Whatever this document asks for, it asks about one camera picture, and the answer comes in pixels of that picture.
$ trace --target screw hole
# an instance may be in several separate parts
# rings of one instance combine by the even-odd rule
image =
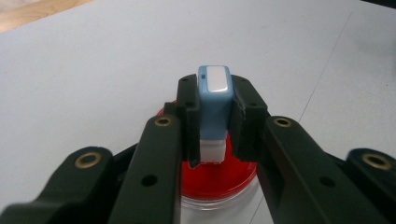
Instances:
[[[155,175],[146,175],[142,178],[142,185],[145,187],[151,187],[157,183],[158,179]]]
[[[381,170],[390,170],[392,164],[387,160],[387,158],[377,155],[374,153],[366,153],[362,156],[362,159],[367,164],[373,166],[374,168]]]
[[[327,176],[322,176],[320,179],[320,183],[326,187],[334,188],[335,182]]]
[[[275,119],[274,123],[277,126],[280,126],[283,128],[289,128],[291,126],[291,122],[288,119]]]
[[[79,156],[75,161],[75,166],[79,169],[93,167],[102,159],[102,155],[97,152],[87,152]]]
[[[155,124],[157,126],[168,126],[171,124],[171,120],[169,118],[159,118],[155,120]]]

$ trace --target wooden floor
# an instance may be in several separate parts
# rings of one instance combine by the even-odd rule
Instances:
[[[23,7],[40,0],[0,0],[0,12],[10,11],[17,7]]]
[[[0,0],[0,33],[91,0]]]

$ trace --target light blue object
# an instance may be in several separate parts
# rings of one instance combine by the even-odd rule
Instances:
[[[224,140],[233,103],[233,81],[227,66],[198,70],[201,103],[201,140]]]

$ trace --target white surface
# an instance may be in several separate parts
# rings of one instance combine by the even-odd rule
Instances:
[[[206,68],[207,89],[210,92],[228,91],[227,74],[224,66],[208,66]]]
[[[222,162],[225,157],[225,140],[200,140],[201,162]]]
[[[396,157],[396,10],[360,1],[114,1],[0,34],[0,210],[71,152],[135,143],[179,78],[225,64],[328,152]],[[271,223],[262,193],[183,223]]]

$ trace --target brass screw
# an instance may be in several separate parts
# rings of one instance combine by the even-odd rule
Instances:
[[[366,153],[363,156],[361,156],[364,162],[367,164],[373,166],[376,169],[381,169],[381,170],[390,170],[392,168],[392,164],[390,161],[387,160],[387,158],[377,155],[374,153]]]
[[[79,169],[93,167],[102,159],[102,155],[97,152],[87,152],[79,156],[75,161],[75,166]]]
[[[282,128],[291,127],[291,122],[288,119],[274,119],[274,124]]]
[[[155,125],[165,127],[171,125],[172,120],[167,117],[160,117],[155,120]]]

